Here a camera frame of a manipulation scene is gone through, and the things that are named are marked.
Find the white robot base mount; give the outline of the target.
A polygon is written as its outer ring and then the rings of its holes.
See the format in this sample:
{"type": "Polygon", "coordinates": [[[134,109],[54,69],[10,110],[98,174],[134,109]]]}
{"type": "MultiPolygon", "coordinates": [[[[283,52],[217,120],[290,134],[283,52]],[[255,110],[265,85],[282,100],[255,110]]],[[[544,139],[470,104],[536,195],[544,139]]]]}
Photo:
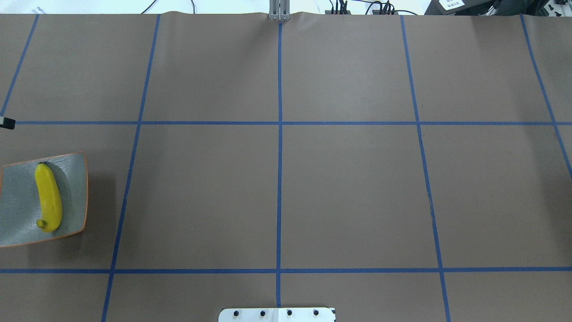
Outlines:
{"type": "Polygon", "coordinates": [[[219,322],[335,322],[334,308],[228,308],[221,310],[219,322]]]}

